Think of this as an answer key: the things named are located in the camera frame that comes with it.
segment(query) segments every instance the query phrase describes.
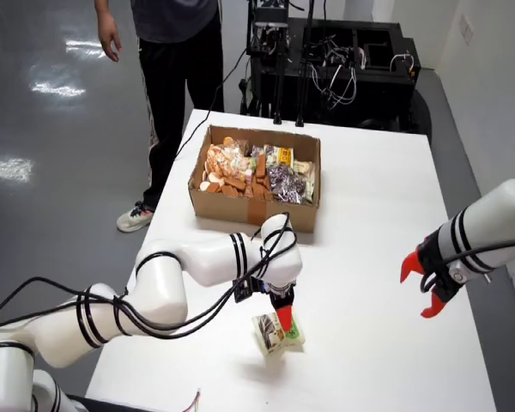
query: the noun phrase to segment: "white table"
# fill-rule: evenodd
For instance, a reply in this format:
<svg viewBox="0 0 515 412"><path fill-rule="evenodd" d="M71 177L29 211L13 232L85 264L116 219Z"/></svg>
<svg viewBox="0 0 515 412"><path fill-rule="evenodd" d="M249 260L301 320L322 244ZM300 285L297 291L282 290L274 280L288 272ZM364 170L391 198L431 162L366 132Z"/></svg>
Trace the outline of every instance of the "white table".
<svg viewBox="0 0 515 412"><path fill-rule="evenodd" d="M203 119L194 111L185 138ZM294 312L305 352L265 359L251 317L269 298L226 305L197 334L177 341L119 337L103 348L87 397L177 412L201 388L200 411L495 410L465 289L436 318L420 316L429 295L400 265L446 221L424 136L212 113L209 123L284 130L322 141L322 201L314 235L300 235L304 269ZM175 162L145 241L213 239L255 227L194 216L187 180L206 124ZM230 285L185 278L190 315Z"/></svg>

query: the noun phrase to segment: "gray t-shirt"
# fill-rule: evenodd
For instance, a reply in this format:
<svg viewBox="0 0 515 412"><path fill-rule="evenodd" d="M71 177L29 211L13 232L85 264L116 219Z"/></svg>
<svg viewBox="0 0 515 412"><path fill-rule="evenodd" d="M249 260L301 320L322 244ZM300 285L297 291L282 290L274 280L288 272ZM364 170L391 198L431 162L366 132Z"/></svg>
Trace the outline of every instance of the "gray t-shirt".
<svg viewBox="0 0 515 412"><path fill-rule="evenodd" d="M137 37L153 43L179 43L206 27L217 0L131 0Z"/></svg>

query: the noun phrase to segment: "man's arm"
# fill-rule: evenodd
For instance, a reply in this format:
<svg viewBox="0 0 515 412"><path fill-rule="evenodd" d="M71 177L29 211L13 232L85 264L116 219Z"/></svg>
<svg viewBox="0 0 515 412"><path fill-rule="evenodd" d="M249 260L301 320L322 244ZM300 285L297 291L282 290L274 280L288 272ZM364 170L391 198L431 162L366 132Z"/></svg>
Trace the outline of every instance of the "man's arm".
<svg viewBox="0 0 515 412"><path fill-rule="evenodd" d="M109 0L94 0L95 12L97 13L97 31L100 36L103 52L113 61L118 61L118 54L122 53L122 44L118 36L117 24L109 11Z"/></svg>

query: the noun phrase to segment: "man's leg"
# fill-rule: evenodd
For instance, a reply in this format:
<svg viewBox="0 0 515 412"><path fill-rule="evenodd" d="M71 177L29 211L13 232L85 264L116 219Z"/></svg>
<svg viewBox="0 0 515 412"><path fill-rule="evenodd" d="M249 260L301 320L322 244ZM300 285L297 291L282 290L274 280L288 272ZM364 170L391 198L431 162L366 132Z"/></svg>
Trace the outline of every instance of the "man's leg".
<svg viewBox="0 0 515 412"><path fill-rule="evenodd" d="M140 39L139 61L151 123L148 163L150 187L143 201L120 216L117 227L134 232L150 223L181 143L185 115L185 64L181 44Z"/></svg>
<svg viewBox="0 0 515 412"><path fill-rule="evenodd" d="M196 109L209 110L215 90L223 81L223 49L219 10L212 21L195 37L187 40L187 88ZM217 91L215 112L224 112L223 87Z"/></svg>

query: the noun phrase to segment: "cardboard box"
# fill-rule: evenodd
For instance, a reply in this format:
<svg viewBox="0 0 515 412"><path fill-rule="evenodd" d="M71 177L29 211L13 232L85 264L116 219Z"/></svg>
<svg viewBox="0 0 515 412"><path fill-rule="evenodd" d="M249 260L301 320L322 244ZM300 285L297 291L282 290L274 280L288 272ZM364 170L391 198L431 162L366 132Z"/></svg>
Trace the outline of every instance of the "cardboard box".
<svg viewBox="0 0 515 412"><path fill-rule="evenodd" d="M208 193L198 188L203 180L204 162L210 144L222 144L227 136L234 140L246 139L251 145L271 144L293 148L298 161L315 163L315 188L312 204L268 202L248 197L229 197L222 193ZM312 232L320 204L320 140L314 137L271 130L232 129L211 125L198 154L197 164L189 179L189 194L197 216L239 221L261 226L272 215L289 212L292 227L300 232Z"/></svg>

